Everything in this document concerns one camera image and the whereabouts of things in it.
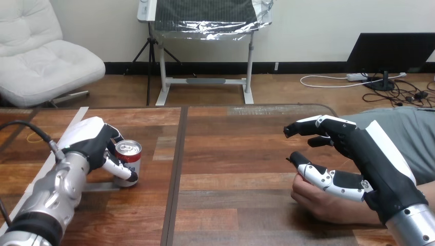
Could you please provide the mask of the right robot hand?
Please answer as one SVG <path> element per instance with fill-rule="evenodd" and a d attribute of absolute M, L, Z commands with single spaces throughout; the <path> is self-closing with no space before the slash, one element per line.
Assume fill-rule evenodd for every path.
<path fill-rule="evenodd" d="M 351 159 L 359 174 L 313 164 L 298 151 L 287 158 L 317 188 L 341 198 L 365 201 L 382 223 L 412 206 L 428 205 L 406 160 L 375 120 L 360 129 L 345 119 L 317 115 L 295 121 L 283 132 L 286 138 L 313 135 L 308 141 L 311 147 L 330 145 Z"/>

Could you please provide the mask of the person's hand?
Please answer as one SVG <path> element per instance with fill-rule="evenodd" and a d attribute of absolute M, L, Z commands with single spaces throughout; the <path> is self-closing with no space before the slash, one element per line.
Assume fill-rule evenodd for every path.
<path fill-rule="evenodd" d="M 321 221 L 337 224 L 381 225 L 377 213 L 365 202 L 355 202 L 330 195 L 307 182 L 300 174 L 294 177 L 291 197 Z"/>

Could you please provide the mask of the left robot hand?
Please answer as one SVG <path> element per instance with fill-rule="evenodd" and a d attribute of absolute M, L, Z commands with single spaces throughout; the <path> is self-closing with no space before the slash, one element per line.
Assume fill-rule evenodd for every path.
<path fill-rule="evenodd" d="M 137 173 L 124 166 L 115 155 L 115 145 L 122 140 L 124 137 L 117 128 L 95 116 L 69 127 L 57 145 L 64 154 L 83 154 L 90 172 L 102 168 L 127 182 L 136 182 Z"/>

